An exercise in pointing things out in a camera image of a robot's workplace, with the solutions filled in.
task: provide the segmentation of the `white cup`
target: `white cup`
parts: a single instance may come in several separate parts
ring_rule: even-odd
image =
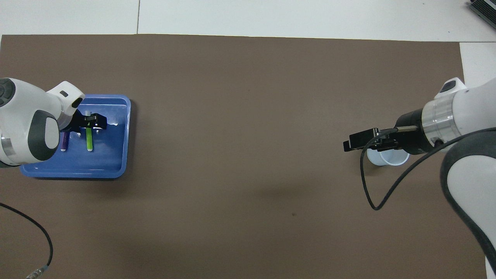
[[[410,154],[402,149],[390,149],[381,152],[367,149],[367,158],[369,158],[369,161],[376,166],[401,166],[408,160],[409,157]]]

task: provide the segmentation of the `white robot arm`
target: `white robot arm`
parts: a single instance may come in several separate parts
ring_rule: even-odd
[[[400,116],[395,132],[379,136],[381,131],[373,128],[350,135],[343,146],[345,151],[404,149],[422,154],[463,136],[442,150],[447,154],[441,166],[441,185],[446,199],[481,245],[488,277],[495,278],[496,131],[468,135],[494,127],[496,78],[475,88],[467,88],[453,78],[422,109]]]
[[[49,159],[59,145],[59,131],[106,129],[104,116],[79,112],[84,97],[67,81],[45,92],[15,78],[0,79],[0,167]]]

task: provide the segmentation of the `blue tray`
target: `blue tray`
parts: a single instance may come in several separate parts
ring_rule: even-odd
[[[78,109],[107,117],[107,129],[93,130],[93,151],[86,149],[86,133],[70,132],[66,152],[60,146],[44,162],[22,165],[22,174],[52,178],[117,178],[127,163],[131,101],[124,95],[86,95]]]

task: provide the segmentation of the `brown table surface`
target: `brown table surface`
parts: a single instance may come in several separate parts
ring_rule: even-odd
[[[0,200],[53,239],[45,279],[485,276],[442,195],[441,154],[373,211],[359,152],[342,150],[349,134],[390,128],[462,78],[457,43],[4,35],[0,76],[132,100],[122,177],[0,170]],[[406,165],[366,163],[375,201]],[[48,256],[42,233],[6,210],[0,250],[0,278]]]

